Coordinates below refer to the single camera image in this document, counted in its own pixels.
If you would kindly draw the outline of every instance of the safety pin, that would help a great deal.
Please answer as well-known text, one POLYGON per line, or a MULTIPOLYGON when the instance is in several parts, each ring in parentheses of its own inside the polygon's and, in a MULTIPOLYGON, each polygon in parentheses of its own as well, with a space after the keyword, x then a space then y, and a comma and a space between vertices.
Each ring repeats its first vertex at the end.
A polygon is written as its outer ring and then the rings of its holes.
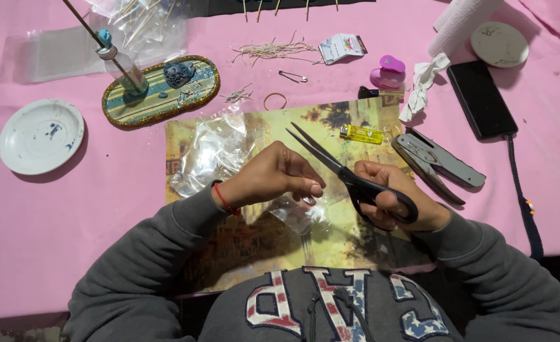
POLYGON ((280 74, 280 75, 286 77, 287 79, 289 79, 289 80, 291 80, 291 81, 293 81, 293 82, 297 82, 297 83, 299 83, 299 82, 303 82, 303 83, 307 82, 307 77, 305 77, 305 76, 287 73, 286 71, 282 71, 282 70, 278 71, 278 74, 280 74), (295 79, 290 78, 289 76, 286 76, 285 74, 289 74, 289 75, 293 75, 293 76, 298 76, 298 77, 300 77, 301 79, 300 79, 299 81, 297 81, 297 80, 295 80, 295 79))

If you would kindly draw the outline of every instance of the white saucer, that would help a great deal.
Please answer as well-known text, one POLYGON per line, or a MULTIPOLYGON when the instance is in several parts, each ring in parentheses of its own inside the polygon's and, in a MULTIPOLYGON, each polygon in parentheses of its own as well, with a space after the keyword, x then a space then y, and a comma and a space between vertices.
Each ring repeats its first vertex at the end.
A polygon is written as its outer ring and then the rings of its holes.
POLYGON ((0 156, 10 170, 40 175, 69 160, 84 138, 84 119, 77 108, 49 98, 20 108, 0 136, 0 156))
POLYGON ((517 66, 529 55, 525 37, 503 22, 489 21, 480 25, 470 36, 470 42, 478 57, 492 66, 517 66))

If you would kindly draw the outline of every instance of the gray sweatshirt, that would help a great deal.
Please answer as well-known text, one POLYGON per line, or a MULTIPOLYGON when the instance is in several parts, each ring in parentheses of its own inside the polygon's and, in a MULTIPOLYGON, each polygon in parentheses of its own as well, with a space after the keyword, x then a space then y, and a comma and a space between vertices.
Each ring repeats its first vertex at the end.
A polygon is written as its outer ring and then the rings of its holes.
MULTIPOLYGON (((227 215, 207 188, 138 223, 79 280, 65 333, 73 342, 193 341, 183 336, 178 307, 166 296, 191 252, 227 215)), ((560 284, 499 231, 453 212, 445 227, 417 236, 484 311, 464 337, 406 276, 303 266, 271 270, 225 291, 199 340, 560 341, 560 284)))

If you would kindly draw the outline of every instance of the crumpled tissue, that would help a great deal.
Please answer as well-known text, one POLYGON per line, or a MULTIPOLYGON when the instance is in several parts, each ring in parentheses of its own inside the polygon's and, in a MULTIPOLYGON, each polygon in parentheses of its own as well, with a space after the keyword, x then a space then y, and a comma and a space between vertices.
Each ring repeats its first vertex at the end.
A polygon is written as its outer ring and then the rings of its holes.
POLYGON ((432 58, 430 63, 417 63, 415 65, 415 76, 413 77, 413 91, 409 100, 402 108, 398 119, 404 122, 413 120, 413 116, 421 112, 428 105, 428 89, 434 82, 434 77, 451 65, 451 61, 444 52, 432 58))

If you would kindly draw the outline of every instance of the gold glitter border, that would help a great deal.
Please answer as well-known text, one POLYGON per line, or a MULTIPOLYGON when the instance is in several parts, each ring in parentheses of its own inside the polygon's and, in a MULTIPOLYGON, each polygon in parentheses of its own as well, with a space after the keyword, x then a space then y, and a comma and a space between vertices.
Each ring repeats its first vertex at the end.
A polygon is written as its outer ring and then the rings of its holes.
MULTIPOLYGON (((142 118, 140 120, 137 120, 135 122, 120 122, 116 119, 113 119, 109 115, 109 112, 107 111, 107 106, 105 105, 105 98, 109 97, 109 94, 111 93, 111 91, 119 84, 117 81, 113 81, 107 87, 107 89, 105 89, 105 92, 102 94, 102 99, 101 99, 102 112, 107 117, 107 120, 109 120, 109 122, 111 122, 113 125, 116 125, 118 127, 124 127, 124 128, 142 127, 142 126, 145 126, 147 124, 151 124, 153 122, 158 122, 158 121, 168 119, 169 117, 178 115, 180 113, 183 113, 184 111, 188 111, 192 108, 195 108, 195 107, 198 107, 198 106, 201 106, 201 105, 205 105, 208 102, 210 102, 210 100, 212 100, 218 94, 218 90, 221 88, 221 76, 219 76, 219 74, 218 74, 217 66, 211 60, 209 60, 208 58, 203 57, 203 56, 199 56, 199 55, 189 55, 189 56, 184 56, 184 57, 178 57, 178 58, 174 58, 173 60, 169 60, 169 61, 184 62, 184 61, 191 61, 191 60, 202 61, 202 62, 208 64, 209 66, 211 66, 212 70, 214 71, 214 78, 215 78, 214 86, 212 87, 212 92, 207 97, 200 98, 197 101, 194 101, 193 103, 190 103, 190 104, 182 106, 182 107, 171 108, 169 110, 161 111, 161 112, 156 113, 154 115, 144 117, 144 118, 142 118)), ((143 74, 147 74, 150 71, 154 71, 156 69, 164 67, 164 64, 166 64, 166 62, 157 64, 157 65, 154 65, 154 66, 150 66, 150 67, 148 67, 146 69, 143 69, 141 71, 142 71, 143 74)))

